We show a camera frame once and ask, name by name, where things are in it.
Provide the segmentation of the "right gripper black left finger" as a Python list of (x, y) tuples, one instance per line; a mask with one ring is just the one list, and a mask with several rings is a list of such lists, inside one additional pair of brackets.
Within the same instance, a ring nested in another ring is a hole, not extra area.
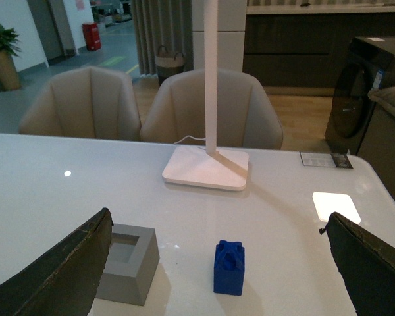
[(0, 315), (87, 315), (111, 244), (111, 212), (103, 208), (0, 285)]

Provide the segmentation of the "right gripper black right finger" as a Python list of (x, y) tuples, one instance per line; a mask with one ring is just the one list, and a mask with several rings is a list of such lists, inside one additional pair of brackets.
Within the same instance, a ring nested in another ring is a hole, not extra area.
[(340, 213), (320, 234), (330, 251), (357, 315), (395, 315), (395, 247)]

